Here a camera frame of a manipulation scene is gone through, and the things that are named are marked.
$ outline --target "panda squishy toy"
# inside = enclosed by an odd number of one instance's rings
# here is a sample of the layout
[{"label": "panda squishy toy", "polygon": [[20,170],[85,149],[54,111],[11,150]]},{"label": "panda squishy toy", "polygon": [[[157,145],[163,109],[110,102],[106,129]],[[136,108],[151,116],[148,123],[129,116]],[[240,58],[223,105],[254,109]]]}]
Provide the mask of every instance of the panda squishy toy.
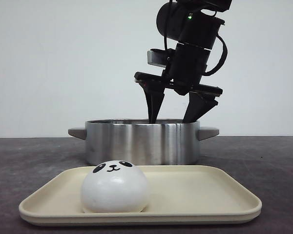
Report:
[{"label": "panda squishy toy", "polygon": [[144,173],[126,161],[108,161],[91,170],[81,188],[85,213],[140,212],[149,203]]}]

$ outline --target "beige tray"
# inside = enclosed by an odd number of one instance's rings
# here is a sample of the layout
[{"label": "beige tray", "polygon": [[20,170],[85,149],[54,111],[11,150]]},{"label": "beige tray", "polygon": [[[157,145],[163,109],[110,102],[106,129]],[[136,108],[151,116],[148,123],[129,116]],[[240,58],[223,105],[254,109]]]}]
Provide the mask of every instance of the beige tray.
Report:
[{"label": "beige tray", "polygon": [[80,188],[94,167],[60,173],[19,205],[21,217],[41,226],[225,224],[248,222],[262,203],[224,171],[207,166],[139,166],[151,184],[140,213],[82,212]]}]

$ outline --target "table surface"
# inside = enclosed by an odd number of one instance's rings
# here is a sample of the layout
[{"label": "table surface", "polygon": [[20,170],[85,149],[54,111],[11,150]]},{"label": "table surface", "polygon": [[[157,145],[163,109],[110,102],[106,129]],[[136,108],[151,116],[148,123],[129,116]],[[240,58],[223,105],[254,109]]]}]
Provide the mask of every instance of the table surface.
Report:
[{"label": "table surface", "polygon": [[293,233],[293,136],[218,136],[201,142],[199,165],[218,167],[263,203],[245,224],[38,227],[19,216],[19,203],[60,172],[86,166],[76,138],[0,138],[0,234],[33,233]]}]

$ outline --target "cooking pot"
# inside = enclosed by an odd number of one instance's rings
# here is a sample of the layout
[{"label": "cooking pot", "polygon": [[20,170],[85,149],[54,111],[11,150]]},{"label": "cooking pot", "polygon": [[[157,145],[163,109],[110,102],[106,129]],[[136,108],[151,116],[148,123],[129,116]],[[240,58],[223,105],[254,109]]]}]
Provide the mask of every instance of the cooking pot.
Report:
[{"label": "cooking pot", "polygon": [[104,119],[72,128],[68,134],[85,140],[85,159],[92,165],[124,160],[136,165],[187,165],[200,155],[199,141],[214,137],[219,130],[200,127],[198,121],[181,119]]}]

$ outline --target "white wall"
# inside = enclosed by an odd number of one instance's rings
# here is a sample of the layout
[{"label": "white wall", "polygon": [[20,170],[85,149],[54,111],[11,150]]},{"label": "white wall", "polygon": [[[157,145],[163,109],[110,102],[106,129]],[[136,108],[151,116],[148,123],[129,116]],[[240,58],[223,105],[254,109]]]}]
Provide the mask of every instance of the white wall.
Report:
[{"label": "white wall", "polygon": [[[86,120],[147,117],[133,75],[161,73],[146,54],[164,46],[155,20],[165,2],[0,0],[0,137],[64,137]],[[293,0],[233,0],[217,16],[229,55],[202,83],[224,92],[201,125],[293,135]],[[159,117],[183,118],[187,104],[166,90]]]}]

